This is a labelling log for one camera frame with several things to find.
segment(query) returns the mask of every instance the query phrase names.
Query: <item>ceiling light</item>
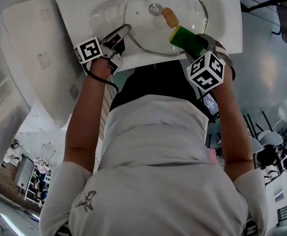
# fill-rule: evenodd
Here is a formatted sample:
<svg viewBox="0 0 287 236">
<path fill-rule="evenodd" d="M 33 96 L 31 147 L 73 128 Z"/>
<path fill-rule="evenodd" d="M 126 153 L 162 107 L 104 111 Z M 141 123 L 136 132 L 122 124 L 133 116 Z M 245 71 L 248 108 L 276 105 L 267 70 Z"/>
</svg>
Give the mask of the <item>ceiling light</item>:
<svg viewBox="0 0 287 236">
<path fill-rule="evenodd" d="M 279 197 L 282 193 L 283 193 L 283 191 L 280 192 L 277 196 L 275 196 L 275 199 L 276 199 L 277 197 Z"/>
<path fill-rule="evenodd" d="M 32 214 L 32 215 L 33 215 L 33 217 L 35 217 L 36 219 L 40 220 L 40 218 L 39 218 L 37 215 L 35 215 L 35 214 Z"/>
</svg>

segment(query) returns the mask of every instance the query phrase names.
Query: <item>metal rack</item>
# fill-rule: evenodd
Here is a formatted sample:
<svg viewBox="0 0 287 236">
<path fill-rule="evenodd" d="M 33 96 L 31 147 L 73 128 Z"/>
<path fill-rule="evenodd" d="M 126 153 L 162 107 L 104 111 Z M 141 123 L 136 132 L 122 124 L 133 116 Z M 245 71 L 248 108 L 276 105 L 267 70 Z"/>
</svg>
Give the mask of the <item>metal rack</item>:
<svg viewBox="0 0 287 236">
<path fill-rule="evenodd" d="M 41 200 L 39 200 L 39 202 L 36 202 L 35 201 L 36 193 L 30 190 L 30 187 L 34 186 L 34 180 L 36 178 L 38 178 L 38 175 L 36 175 L 36 170 L 37 170 L 37 166 L 34 165 L 32 173 L 31 173 L 31 176 L 30 176 L 30 179 L 29 179 L 29 182 L 28 182 L 26 190 L 25 190 L 24 200 L 26 200 L 26 199 L 30 200 L 33 203 L 37 204 L 39 207 L 42 207 L 44 205 L 43 202 Z M 48 185 L 49 185 L 49 182 L 50 182 L 50 178 L 51 178 L 50 173 L 46 174 L 45 179 L 47 180 L 46 183 Z"/>
</svg>

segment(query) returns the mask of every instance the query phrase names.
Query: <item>white chair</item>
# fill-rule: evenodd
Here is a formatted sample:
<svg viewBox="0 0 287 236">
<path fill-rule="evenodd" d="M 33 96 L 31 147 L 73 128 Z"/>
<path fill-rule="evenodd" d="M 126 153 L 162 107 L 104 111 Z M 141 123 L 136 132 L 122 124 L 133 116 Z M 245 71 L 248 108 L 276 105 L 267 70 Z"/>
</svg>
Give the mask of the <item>white chair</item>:
<svg viewBox="0 0 287 236">
<path fill-rule="evenodd" d="M 251 144 L 251 149 L 252 149 L 253 154 L 258 153 L 264 149 L 263 146 L 261 146 L 260 142 L 256 138 L 249 136 L 249 139 L 250 139 L 250 144 Z"/>
<path fill-rule="evenodd" d="M 260 141 L 262 138 L 264 138 L 264 137 L 265 137 L 266 135 L 268 135 L 269 133 L 271 133 L 271 130 L 265 130 L 265 131 L 260 132 L 260 133 L 257 135 L 258 141 Z"/>
<path fill-rule="evenodd" d="M 261 139 L 259 139 L 259 141 L 260 141 L 260 144 L 262 146 L 265 146 L 265 145 L 278 146 L 279 144 L 283 143 L 282 137 L 276 131 L 272 131 L 270 133 L 267 133 L 265 136 L 263 136 Z"/>
<path fill-rule="evenodd" d="M 263 174 L 263 182 L 264 182 L 264 184 L 270 183 L 271 182 L 271 178 L 270 178 L 270 176 L 268 176 L 266 170 L 262 170 L 262 174 Z"/>
<path fill-rule="evenodd" d="M 279 172 L 278 172 L 276 166 L 269 165 L 264 170 L 267 172 L 270 179 L 273 179 L 274 177 L 277 177 L 279 175 Z"/>
</svg>

